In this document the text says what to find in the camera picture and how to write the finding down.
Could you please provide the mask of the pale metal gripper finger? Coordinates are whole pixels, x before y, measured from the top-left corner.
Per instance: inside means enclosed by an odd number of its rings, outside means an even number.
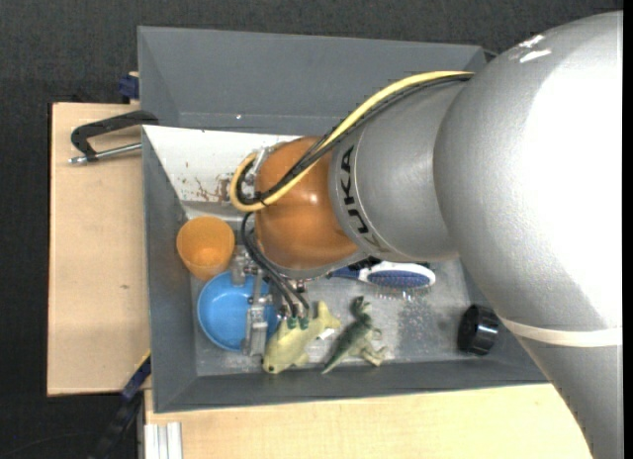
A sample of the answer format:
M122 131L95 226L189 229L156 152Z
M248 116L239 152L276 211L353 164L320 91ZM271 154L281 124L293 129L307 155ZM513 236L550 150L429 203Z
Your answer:
M248 257L237 254L230 263L230 281L233 286L244 286L247 276Z
M241 351L246 356L262 355L267 341L268 321L265 307L253 305L246 313L245 336Z

